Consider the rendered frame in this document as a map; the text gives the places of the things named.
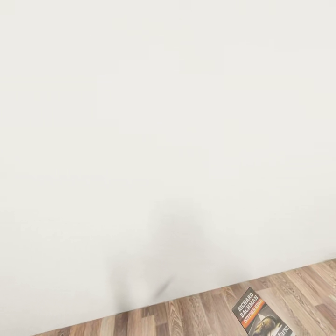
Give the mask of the hardback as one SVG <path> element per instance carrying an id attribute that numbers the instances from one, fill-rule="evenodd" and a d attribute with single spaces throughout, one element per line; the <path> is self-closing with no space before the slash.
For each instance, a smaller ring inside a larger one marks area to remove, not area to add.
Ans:
<path id="1" fill-rule="evenodd" d="M 248 336 L 297 336 L 251 287 L 232 312 Z"/>

